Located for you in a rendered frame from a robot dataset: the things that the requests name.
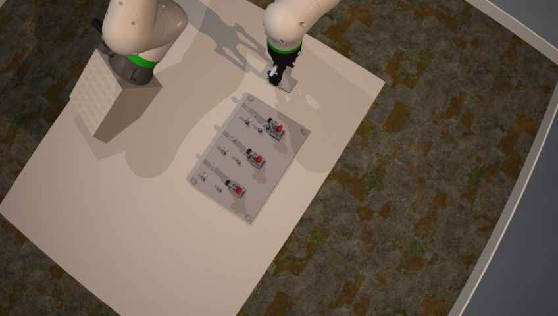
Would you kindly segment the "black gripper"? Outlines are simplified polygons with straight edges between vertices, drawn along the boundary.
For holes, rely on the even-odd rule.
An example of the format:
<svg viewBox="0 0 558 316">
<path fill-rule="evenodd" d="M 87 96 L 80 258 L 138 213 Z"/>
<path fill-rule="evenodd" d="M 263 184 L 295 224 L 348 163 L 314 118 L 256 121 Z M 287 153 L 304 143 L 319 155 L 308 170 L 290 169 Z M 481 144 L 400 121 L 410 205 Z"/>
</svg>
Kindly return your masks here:
<svg viewBox="0 0 558 316">
<path fill-rule="evenodd" d="M 275 59 L 272 58 L 272 60 L 274 61 L 273 64 L 273 69 L 271 69 L 270 71 L 268 71 L 267 74 L 269 74 L 269 82 L 271 84 L 273 84 L 273 86 L 275 86 L 276 88 L 278 88 L 279 90 L 282 88 L 282 75 L 283 72 L 285 72 L 286 74 L 288 74 L 289 76 L 292 75 L 292 69 L 294 68 L 295 65 L 293 65 L 293 63 L 295 62 L 295 60 L 287 62 L 287 63 L 282 63 L 279 61 L 276 61 Z M 273 77 L 273 78 L 272 78 Z"/>
</svg>

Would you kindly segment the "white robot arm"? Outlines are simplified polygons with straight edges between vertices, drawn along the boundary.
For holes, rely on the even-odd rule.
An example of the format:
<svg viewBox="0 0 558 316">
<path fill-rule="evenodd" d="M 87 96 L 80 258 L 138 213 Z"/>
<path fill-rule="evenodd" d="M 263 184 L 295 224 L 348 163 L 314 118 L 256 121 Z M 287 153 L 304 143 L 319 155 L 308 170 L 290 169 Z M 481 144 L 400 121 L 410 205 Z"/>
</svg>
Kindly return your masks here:
<svg viewBox="0 0 558 316">
<path fill-rule="evenodd" d="M 285 63 L 302 55 L 302 36 L 339 2 L 273 1 L 263 15 L 270 56 Z M 98 49 L 109 55 L 112 70 L 123 80 L 143 86 L 188 25 L 188 16 L 173 0 L 110 0 L 103 24 L 96 18 L 91 23 L 102 34 Z"/>
</svg>

